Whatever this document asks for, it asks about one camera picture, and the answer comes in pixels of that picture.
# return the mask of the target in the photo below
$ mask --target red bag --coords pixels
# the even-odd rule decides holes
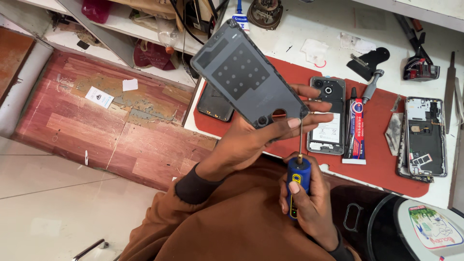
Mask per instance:
[[[179,67],[179,63],[174,60],[174,57],[177,57],[176,53],[167,54],[164,46],[152,42],[139,39],[135,45],[134,64],[137,67],[154,66],[165,71],[175,70]]]

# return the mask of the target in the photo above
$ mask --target tiled floor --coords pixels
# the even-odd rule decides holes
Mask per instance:
[[[1,260],[71,260],[104,238],[82,260],[111,261],[158,192],[1,137],[0,152]]]
[[[122,91],[123,79],[139,89]],[[115,97],[108,109],[90,87]],[[215,139],[181,125],[192,94],[82,56],[55,51],[12,139],[89,167],[167,190],[207,156]]]

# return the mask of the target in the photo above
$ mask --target gray handle tool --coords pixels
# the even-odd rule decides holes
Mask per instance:
[[[367,86],[364,94],[362,95],[362,104],[366,104],[372,98],[375,89],[377,89],[377,80],[383,76],[384,71],[381,69],[377,69],[374,72],[374,79],[372,82]]]

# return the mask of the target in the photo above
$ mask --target glue tube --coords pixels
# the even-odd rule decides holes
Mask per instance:
[[[356,94],[356,87],[351,88],[351,98],[346,102],[347,128],[345,153],[342,163],[366,165],[364,149],[364,123],[362,99]]]

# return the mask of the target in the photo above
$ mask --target plastic bottle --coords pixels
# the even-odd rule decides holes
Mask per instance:
[[[84,0],[81,12],[88,19],[99,24],[106,23],[113,2],[108,0]]]
[[[176,20],[156,17],[156,22],[158,23],[158,40],[166,47],[167,53],[173,54],[174,46],[179,41]]]

